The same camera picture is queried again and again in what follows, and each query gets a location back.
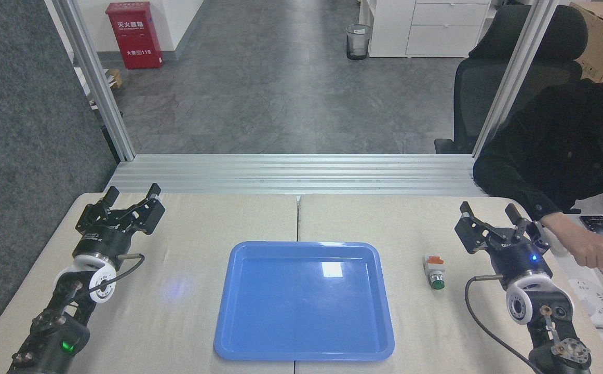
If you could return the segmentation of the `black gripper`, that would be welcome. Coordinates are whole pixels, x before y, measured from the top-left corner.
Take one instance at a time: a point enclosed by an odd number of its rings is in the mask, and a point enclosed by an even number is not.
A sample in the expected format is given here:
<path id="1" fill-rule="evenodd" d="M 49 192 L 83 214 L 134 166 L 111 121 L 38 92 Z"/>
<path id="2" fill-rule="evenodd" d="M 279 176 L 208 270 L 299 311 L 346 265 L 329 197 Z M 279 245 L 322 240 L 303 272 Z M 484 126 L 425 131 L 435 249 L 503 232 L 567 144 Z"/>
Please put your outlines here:
<path id="1" fill-rule="evenodd" d="M 82 237 L 75 248 L 75 257 L 89 255 L 109 263 L 122 263 L 118 256 L 128 253 L 132 232 L 152 234 L 165 213 L 165 208 L 158 199 L 160 193 L 161 188 L 154 183 L 141 202 L 126 210 L 111 211 L 120 192 L 114 186 L 109 187 L 103 198 L 85 207 L 78 220 L 76 230 Z M 89 230 L 107 226 L 110 213 L 113 219 L 111 225 L 117 230 Z"/>
<path id="2" fill-rule="evenodd" d="M 505 240 L 505 233 L 502 230 L 498 231 L 489 223 L 475 218 L 468 201 L 463 201 L 460 212 L 461 217 L 454 230 L 469 254 L 487 248 L 490 237 Z M 539 251 L 539 249 L 550 248 L 550 239 L 548 239 L 543 225 L 522 217 L 513 203 L 507 205 L 505 213 L 511 223 L 515 225 L 515 234 L 513 234 L 511 242 L 516 244 L 506 247 L 498 245 L 493 250 L 494 272 L 503 275 L 500 283 L 510 284 L 526 275 L 542 272 L 548 277 L 553 277 L 551 269 L 543 259 L 543 254 Z M 525 239 L 525 234 L 531 243 L 517 243 Z"/>

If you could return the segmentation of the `person's hand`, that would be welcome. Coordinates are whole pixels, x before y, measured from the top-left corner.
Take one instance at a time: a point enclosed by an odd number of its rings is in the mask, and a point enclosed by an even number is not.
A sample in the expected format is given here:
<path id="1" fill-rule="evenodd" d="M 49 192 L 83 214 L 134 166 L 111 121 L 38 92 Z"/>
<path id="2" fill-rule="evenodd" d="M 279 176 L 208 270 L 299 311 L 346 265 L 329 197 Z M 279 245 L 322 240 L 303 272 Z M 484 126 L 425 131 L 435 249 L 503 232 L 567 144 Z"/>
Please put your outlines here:
<path id="1" fill-rule="evenodd" d="M 603 268 L 603 236 L 584 228 L 572 228 L 561 241 L 580 266 Z"/>

